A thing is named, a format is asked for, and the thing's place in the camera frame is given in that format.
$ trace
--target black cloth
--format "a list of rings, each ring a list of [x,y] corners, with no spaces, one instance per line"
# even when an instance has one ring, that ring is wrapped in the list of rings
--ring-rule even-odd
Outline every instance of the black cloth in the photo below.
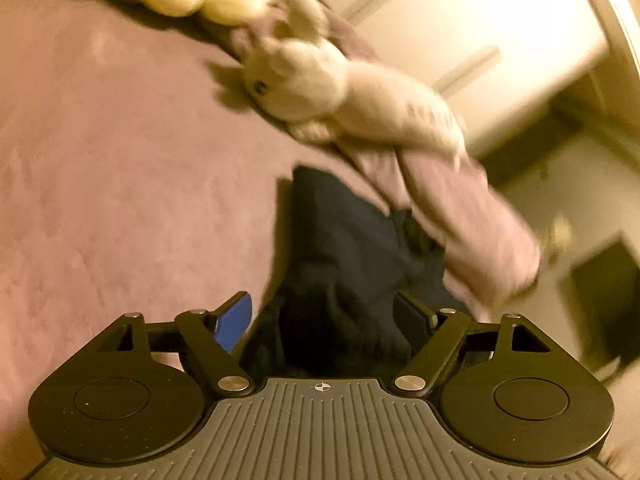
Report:
[[[240,360],[257,384],[269,376],[394,377],[428,339],[415,312],[401,313],[400,323],[412,325],[413,344],[399,329],[398,290],[432,309],[468,313],[442,285],[442,249],[431,243],[425,253],[424,232],[419,252],[409,240],[408,211],[385,216],[313,168],[294,170],[291,193],[292,261]]]

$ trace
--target gray ribbed plate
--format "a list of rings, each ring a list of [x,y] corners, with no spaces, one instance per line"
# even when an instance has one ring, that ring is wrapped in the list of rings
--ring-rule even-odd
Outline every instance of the gray ribbed plate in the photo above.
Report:
[[[376,380],[270,379],[222,400],[202,430],[145,463],[96,468],[50,459],[34,480],[614,480],[597,461],[535,468],[474,453],[422,400]]]

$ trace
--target silver screw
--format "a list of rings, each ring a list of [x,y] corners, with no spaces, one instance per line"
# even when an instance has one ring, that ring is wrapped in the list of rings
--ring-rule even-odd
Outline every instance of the silver screw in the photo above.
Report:
[[[394,384],[396,385],[396,388],[407,392],[417,392],[427,385],[422,377],[415,375],[400,376],[394,381]]]
[[[218,387],[226,392],[241,392],[249,387],[249,381],[245,377],[229,375],[218,381]]]

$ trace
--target plush toy eye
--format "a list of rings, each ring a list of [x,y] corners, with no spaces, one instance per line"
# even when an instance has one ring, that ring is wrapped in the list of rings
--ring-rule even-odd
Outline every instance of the plush toy eye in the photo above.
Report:
[[[267,85],[264,81],[256,81],[254,83],[254,91],[258,95],[265,95],[267,93]]]

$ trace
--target dark blue fabric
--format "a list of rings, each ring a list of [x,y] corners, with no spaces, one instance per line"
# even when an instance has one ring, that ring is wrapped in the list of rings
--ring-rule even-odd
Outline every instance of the dark blue fabric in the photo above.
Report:
[[[417,251],[409,240],[408,211],[385,216],[332,174],[305,167],[294,171],[291,208],[290,267],[241,358],[258,384],[269,376],[393,377],[417,350],[394,320],[398,290],[432,309],[468,313],[442,285],[442,249]],[[400,313],[412,316],[410,339],[426,341],[420,316]]]

